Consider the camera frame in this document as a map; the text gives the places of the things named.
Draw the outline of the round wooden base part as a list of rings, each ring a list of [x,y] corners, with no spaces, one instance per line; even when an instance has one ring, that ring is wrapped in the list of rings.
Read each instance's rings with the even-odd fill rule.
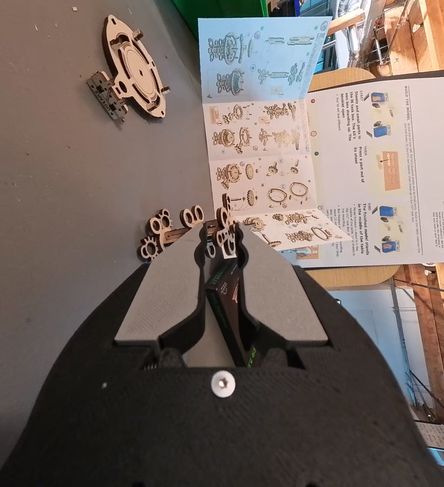
[[[86,83],[113,120],[124,121],[128,99],[152,117],[166,116],[165,96],[170,88],[163,85],[154,60],[141,42],[143,35],[114,15],[104,20],[102,45],[113,77],[97,71]]]

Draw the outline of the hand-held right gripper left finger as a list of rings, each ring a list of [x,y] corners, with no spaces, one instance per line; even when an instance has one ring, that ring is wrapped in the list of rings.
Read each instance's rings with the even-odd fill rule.
[[[205,332],[205,248],[200,223],[146,266],[115,336],[118,346],[193,348]]]

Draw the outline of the wooden backing board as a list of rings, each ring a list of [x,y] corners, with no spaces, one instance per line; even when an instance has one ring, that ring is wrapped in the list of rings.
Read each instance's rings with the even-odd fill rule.
[[[310,92],[336,88],[351,83],[374,80],[375,76],[361,68],[345,68],[316,74]],[[326,290],[373,290],[389,280],[401,265],[347,266],[311,268],[306,272]]]

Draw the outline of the folded instruction booklet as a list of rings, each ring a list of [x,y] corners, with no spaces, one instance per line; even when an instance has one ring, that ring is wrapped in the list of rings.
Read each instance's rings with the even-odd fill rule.
[[[305,104],[331,16],[200,18],[214,210],[278,251],[337,242],[318,208]]]

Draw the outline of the wooden ringed tower assembly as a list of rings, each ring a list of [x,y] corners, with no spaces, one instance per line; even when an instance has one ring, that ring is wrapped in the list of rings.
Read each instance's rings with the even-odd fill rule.
[[[225,259],[235,258],[237,251],[232,210],[231,198],[224,193],[221,197],[221,206],[216,210],[215,219],[206,220],[201,206],[195,205],[191,209],[181,210],[182,228],[175,229],[170,212],[164,208],[147,222],[146,237],[140,240],[136,251],[137,256],[142,262],[151,262],[189,230],[205,223],[207,226],[206,256],[214,258],[217,249],[220,249]]]

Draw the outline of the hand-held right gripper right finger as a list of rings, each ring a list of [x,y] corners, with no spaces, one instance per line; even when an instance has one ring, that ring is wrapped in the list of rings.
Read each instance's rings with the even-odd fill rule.
[[[236,224],[240,314],[256,347],[321,347],[328,335],[288,260]]]

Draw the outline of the black kit box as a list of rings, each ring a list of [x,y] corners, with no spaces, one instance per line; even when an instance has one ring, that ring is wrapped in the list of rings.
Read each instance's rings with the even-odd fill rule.
[[[255,368],[262,356],[253,344],[247,344],[248,331],[239,325],[240,276],[237,260],[224,260],[208,279],[206,295],[235,366]]]

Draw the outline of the white instruction poster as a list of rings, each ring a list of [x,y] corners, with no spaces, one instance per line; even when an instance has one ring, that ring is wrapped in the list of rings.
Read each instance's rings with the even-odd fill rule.
[[[304,268],[444,263],[444,70],[306,98],[317,201],[350,241],[314,238]]]

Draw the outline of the green plastic bin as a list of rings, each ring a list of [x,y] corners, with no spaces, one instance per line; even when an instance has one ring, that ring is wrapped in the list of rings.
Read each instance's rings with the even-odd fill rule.
[[[270,1],[172,1],[192,30],[198,19],[264,18],[269,16]]]

